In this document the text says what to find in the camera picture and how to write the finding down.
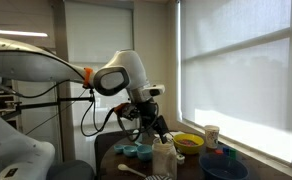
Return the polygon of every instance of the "orange ring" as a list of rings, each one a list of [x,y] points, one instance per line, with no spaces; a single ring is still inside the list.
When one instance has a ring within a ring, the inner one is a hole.
[[[93,69],[92,68],[89,68],[89,67],[86,67],[84,68],[86,74],[85,74],[85,79],[84,79],[84,88],[87,88],[88,87],[88,84],[89,84],[89,77],[90,77],[90,74],[93,72]]]

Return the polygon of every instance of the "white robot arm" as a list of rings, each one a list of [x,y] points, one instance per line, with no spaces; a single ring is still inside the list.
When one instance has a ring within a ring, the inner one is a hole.
[[[95,89],[105,96],[126,89],[131,100],[129,107],[133,108],[119,108],[116,114],[133,119],[131,115],[138,111],[143,126],[149,125],[159,134],[164,133],[156,122],[158,109],[152,97],[162,94],[165,88],[150,86],[135,51],[116,52],[109,63],[95,72],[67,63],[41,48],[0,38],[0,82],[1,78],[29,82],[69,80],[83,83],[84,88]],[[19,133],[0,118],[0,161],[7,166],[0,173],[0,179],[45,179],[54,152],[51,144]]]

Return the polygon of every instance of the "ceiling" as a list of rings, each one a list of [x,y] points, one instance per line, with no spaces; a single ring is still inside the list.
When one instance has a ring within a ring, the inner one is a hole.
[[[153,3],[167,3],[169,0],[124,0],[149,1]],[[13,35],[0,35],[17,41],[26,42],[36,46],[54,49],[53,9],[51,0],[0,0],[0,29],[18,30],[27,32],[44,32],[48,37],[26,37]]]

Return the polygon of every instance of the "white window shade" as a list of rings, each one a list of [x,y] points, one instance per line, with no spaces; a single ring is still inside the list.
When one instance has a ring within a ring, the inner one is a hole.
[[[133,17],[132,11],[122,8],[93,5],[91,3],[65,2],[67,43],[69,61],[82,67],[90,67],[95,72],[111,60],[116,51],[133,49]],[[83,92],[81,84],[71,84],[72,97],[78,97]],[[86,91],[83,97],[90,96]],[[107,113],[111,108],[128,101],[126,90],[110,97],[100,95],[95,91],[95,117],[93,107],[88,111],[83,121],[85,134],[96,132],[94,127],[101,128]],[[76,159],[84,160],[95,166],[95,137],[85,137],[80,125],[83,115],[91,102],[79,101],[72,106],[75,155]],[[136,121],[124,120],[126,129],[137,127]],[[119,131],[117,116],[113,113],[103,132]]]
[[[292,1],[181,2],[184,120],[292,162]]]

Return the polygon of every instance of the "teal cup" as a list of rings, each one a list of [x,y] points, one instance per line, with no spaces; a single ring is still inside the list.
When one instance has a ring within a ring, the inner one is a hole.
[[[136,146],[125,146],[123,152],[126,157],[136,157],[137,147]]]
[[[116,152],[116,154],[122,154],[124,151],[124,147],[125,147],[125,145],[116,144],[116,145],[114,145],[114,151]]]
[[[137,157],[141,161],[150,161],[153,157],[151,145],[142,144],[137,147]]]

